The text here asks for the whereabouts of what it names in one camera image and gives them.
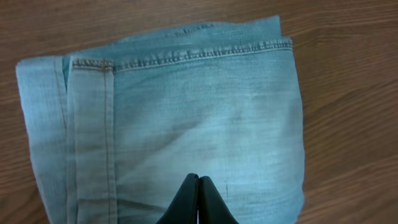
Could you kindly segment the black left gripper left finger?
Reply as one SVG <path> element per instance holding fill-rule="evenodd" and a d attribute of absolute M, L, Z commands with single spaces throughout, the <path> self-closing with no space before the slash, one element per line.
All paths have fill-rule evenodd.
<path fill-rule="evenodd" d="M 197 224 L 198 175 L 188 174 L 156 224 Z"/>

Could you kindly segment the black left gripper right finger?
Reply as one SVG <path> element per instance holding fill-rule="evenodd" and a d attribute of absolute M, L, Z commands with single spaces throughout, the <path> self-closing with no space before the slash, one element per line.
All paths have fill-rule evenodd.
<path fill-rule="evenodd" d="M 238 224 L 208 176 L 199 180 L 198 219 L 199 224 Z"/>

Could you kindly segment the light blue denim shorts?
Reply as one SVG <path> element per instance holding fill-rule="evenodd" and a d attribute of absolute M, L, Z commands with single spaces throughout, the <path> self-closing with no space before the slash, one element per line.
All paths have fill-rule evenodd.
<path fill-rule="evenodd" d="M 302 97 L 279 16 L 27 58 L 16 77 L 50 223 L 155 223 L 189 173 L 239 223 L 300 215 Z"/>

